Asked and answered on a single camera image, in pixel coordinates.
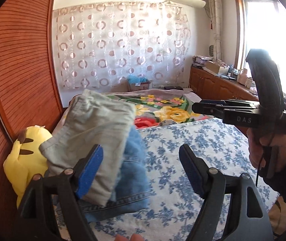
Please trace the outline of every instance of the white curtain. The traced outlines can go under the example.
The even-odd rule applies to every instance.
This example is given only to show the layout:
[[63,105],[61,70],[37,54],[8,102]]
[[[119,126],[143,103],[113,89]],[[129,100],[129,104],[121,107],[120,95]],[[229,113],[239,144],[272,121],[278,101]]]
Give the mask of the white curtain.
[[60,93],[123,91],[128,75],[155,83],[183,78],[191,37],[183,8],[106,2],[53,11],[53,55]]
[[222,59],[222,2],[221,0],[209,0],[209,5],[211,21],[214,31],[214,59]]

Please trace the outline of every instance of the pikachu plush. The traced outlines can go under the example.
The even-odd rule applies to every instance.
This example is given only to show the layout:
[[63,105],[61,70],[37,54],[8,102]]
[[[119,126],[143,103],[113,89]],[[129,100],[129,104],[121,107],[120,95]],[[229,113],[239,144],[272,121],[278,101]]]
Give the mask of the pikachu plush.
[[17,194],[17,207],[33,175],[44,175],[47,159],[40,153],[39,145],[52,135],[44,127],[33,126],[24,129],[14,142],[13,148],[4,161],[5,174]]

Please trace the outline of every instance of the blue jeans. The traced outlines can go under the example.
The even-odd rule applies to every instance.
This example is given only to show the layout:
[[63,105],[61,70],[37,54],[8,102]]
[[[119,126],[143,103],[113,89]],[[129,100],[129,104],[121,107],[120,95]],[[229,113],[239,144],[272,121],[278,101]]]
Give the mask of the blue jeans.
[[[126,141],[120,179],[115,188],[116,201],[108,201],[106,207],[92,205],[81,199],[78,201],[88,222],[102,221],[148,208],[150,192],[145,158],[144,143],[133,126]],[[57,213],[62,214],[59,206]]]

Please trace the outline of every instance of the blue floral bedsheet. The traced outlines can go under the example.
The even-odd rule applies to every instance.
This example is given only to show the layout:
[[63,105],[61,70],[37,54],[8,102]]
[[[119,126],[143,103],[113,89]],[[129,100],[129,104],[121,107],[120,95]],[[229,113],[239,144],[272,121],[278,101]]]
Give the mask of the blue floral bedsheet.
[[[152,196],[150,207],[102,222],[90,224],[99,241],[114,240],[116,234],[130,237],[141,234],[148,241],[185,241],[202,206],[179,161],[179,147],[188,144],[197,157],[209,167],[227,175],[249,173],[255,179],[256,170],[248,155],[248,140],[234,126],[213,118],[139,131],[147,147],[147,175]],[[259,193],[269,210],[277,192],[260,178]],[[215,239],[224,229],[228,212],[226,195]]]

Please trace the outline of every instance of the floral blanket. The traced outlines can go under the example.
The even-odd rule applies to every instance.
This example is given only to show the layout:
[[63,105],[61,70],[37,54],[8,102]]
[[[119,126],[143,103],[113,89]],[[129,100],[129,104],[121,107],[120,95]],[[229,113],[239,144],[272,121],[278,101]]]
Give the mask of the floral blanket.
[[[179,147],[188,144],[209,167],[226,175],[248,173],[253,180],[256,170],[249,160],[248,140],[234,126],[213,118],[166,127],[139,130],[147,148],[146,170],[151,197],[148,209],[91,223],[99,241],[113,241],[116,234],[130,237],[140,234],[145,241],[185,241],[200,212],[203,200],[194,193],[179,161]],[[258,191],[267,210],[277,192],[259,178]],[[222,236],[228,213],[229,195],[225,196],[214,239]],[[63,222],[60,233],[68,239]]]
[[113,100],[135,104],[136,118],[152,118],[157,125],[167,120],[186,123],[211,118],[212,116],[193,113],[192,105],[201,98],[193,92],[179,90],[145,90],[126,93],[107,93]]

